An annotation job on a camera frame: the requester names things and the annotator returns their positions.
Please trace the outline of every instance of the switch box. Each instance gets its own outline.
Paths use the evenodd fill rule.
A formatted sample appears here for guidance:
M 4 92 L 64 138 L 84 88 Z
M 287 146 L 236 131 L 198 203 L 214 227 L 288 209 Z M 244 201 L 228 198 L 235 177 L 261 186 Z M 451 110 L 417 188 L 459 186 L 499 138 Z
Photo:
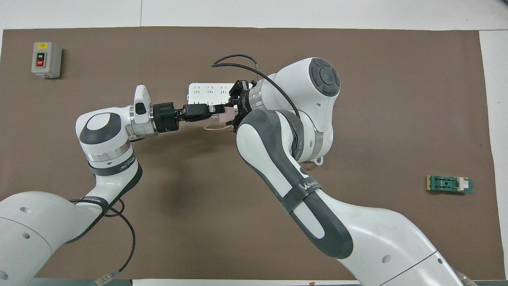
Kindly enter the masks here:
M 57 78 L 60 76 L 60 64 L 62 49 L 55 43 L 34 43 L 32 54 L 32 73 L 45 78 Z

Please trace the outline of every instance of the black strap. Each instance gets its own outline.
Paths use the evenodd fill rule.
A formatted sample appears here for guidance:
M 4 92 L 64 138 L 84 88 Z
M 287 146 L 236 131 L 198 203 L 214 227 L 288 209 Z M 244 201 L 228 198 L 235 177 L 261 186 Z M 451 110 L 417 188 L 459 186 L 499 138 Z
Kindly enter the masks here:
M 99 196 L 84 196 L 82 198 L 85 201 L 92 201 L 95 202 L 96 205 L 99 205 L 102 208 L 102 212 L 104 214 L 109 212 L 109 209 L 111 208 L 109 206 L 108 201 L 105 198 L 99 197 Z
M 280 202 L 285 211 L 289 214 L 305 199 L 308 195 L 321 189 L 321 185 L 313 178 L 307 177 L 300 180 L 291 190 L 282 198 Z
M 302 121 L 296 117 L 292 112 L 288 110 L 277 110 L 286 118 L 291 127 L 291 132 L 293 133 L 293 144 L 291 145 L 291 155 L 295 160 L 300 160 L 300 157 L 303 153 L 303 123 Z

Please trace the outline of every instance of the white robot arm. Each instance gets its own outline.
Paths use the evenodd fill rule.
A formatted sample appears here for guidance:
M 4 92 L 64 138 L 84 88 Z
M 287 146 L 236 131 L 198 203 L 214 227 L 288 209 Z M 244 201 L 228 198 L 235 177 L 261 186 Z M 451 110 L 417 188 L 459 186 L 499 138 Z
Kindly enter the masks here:
M 332 109 L 340 90 L 332 65 L 309 58 L 268 77 L 287 93 L 299 118 L 266 79 L 233 92 L 243 114 L 235 122 L 238 151 L 309 240 L 363 286 L 461 286 L 454 270 L 403 215 L 337 201 L 298 164 L 330 149 Z
M 77 204 L 37 191 L 0 202 L 0 245 L 9 246 L 0 247 L 0 285 L 28 285 L 60 246 L 85 235 L 138 183 L 143 170 L 131 141 L 178 130 L 179 121 L 203 120 L 223 111 L 223 106 L 206 104 L 188 104 L 182 109 L 175 109 L 172 102 L 152 105 L 146 87 L 139 85 L 133 105 L 80 116 L 76 135 L 96 186 Z M 96 284 L 106 283 L 119 271 Z

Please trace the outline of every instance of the cable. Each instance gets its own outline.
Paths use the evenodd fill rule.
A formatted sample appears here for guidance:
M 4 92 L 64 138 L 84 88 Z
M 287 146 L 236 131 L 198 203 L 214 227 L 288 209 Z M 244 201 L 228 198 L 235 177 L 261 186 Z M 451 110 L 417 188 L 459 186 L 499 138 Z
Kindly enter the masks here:
M 230 58 L 235 58 L 237 56 L 242 56 L 242 57 L 247 58 L 247 59 L 251 60 L 252 62 L 254 62 L 254 66 L 256 67 L 256 70 L 259 71 L 258 62 L 253 57 L 251 57 L 251 56 L 249 56 L 247 54 L 242 54 L 242 53 L 236 53 L 236 54 L 227 55 L 227 56 L 225 56 L 223 58 L 220 58 L 217 61 L 215 61 L 214 64 L 218 64 L 218 63 L 222 62 L 223 60 L 230 59 Z M 260 75 L 256 74 L 256 77 L 258 78 L 258 81 L 261 80 Z
M 118 201 L 122 204 L 122 209 L 119 211 L 119 213 L 123 213 L 123 210 L 125 209 L 125 204 L 123 203 L 122 199 L 118 199 Z M 117 214 L 112 214 L 112 215 L 108 215 L 108 214 L 105 214 L 104 215 L 105 217 L 115 217 L 115 216 L 118 216 Z
M 286 100 L 288 101 L 289 105 L 291 105 L 291 108 L 295 112 L 296 117 L 300 118 L 300 114 L 298 113 L 298 109 L 296 108 L 295 104 L 291 101 L 289 96 L 273 80 L 271 80 L 268 76 L 264 75 L 260 71 L 257 71 L 257 70 L 255 70 L 255 69 L 253 69 L 251 67 L 244 66 L 244 65 L 241 65 L 241 64 L 233 64 L 233 63 L 219 64 L 218 62 L 220 62 L 220 60 L 219 61 L 215 61 L 215 63 L 212 64 L 212 68 L 217 68 L 217 67 L 237 67 L 237 68 L 242 68 L 242 69 L 249 70 L 249 71 L 251 71 L 253 73 L 256 73 L 256 74 L 260 75 L 262 78 L 266 79 L 269 83 L 271 83 L 282 94 L 282 96 L 284 96 L 284 98 L 286 98 Z
M 224 130 L 226 128 L 229 128 L 231 127 L 232 125 L 227 125 L 225 127 L 222 127 L 222 128 L 207 128 L 208 125 L 210 125 L 210 122 L 212 121 L 212 117 L 210 117 L 210 119 L 208 120 L 208 122 L 206 123 L 205 127 L 203 127 L 203 129 L 205 130 L 210 130 L 210 131 L 217 131 L 217 130 Z
M 131 229 L 131 233 L 132 233 L 132 249 L 131 249 L 131 254 L 129 255 L 129 258 L 127 258 L 127 261 L 122 265 L 122 267 L 120 267 L 120 269 L 118 269 L 116 272 L 112 273 L 113 277 L 117 276 L 120 272 L 122 272 L 122 270 L 125 269 L 127 264 L 129 264 L 129 262 L 131 261 L 132 256 L 134 255 L 134 248 L 136 247 L 136 233 L 134 232 L 134 228 L 132 227 L 132 224 L 129 222 L 129 220 L 124 215 L 122 215 L 121 212 L 117 211 L 116 209 L 113 209 L 113 207 L 111 207 L 109 205 L 101 204 L 101 203 L 95 202 L 95 201 L 89 201 L 87 199 L 71 199 L 69 201 L 71 203 L 90 203 L 90 204 L 98 205 L 101 208 L 106 208 L 108 211 L 114 212 L 116 214 L 116 216 L 121 217 L 125 221 L 127 226 Z
M 130 142 L 141 141 L 141 140 L 143 140 L 143 139 L 146 139 L 146 137 L 144 137 L 144 138 L 138 138 L 138 139 L 134 139 L 134 140 L 130 140 Z

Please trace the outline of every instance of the electrical socket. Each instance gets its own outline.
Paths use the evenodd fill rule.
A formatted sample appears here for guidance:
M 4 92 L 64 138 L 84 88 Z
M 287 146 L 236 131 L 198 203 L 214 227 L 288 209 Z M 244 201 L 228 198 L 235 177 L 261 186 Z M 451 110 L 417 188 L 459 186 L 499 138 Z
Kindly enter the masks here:
M 208 105 L 225 104 L 229 101 L 229 91 L 234 83 L 197 83 L 189 84 L 187 100 L 189 104 L 206 103 Z

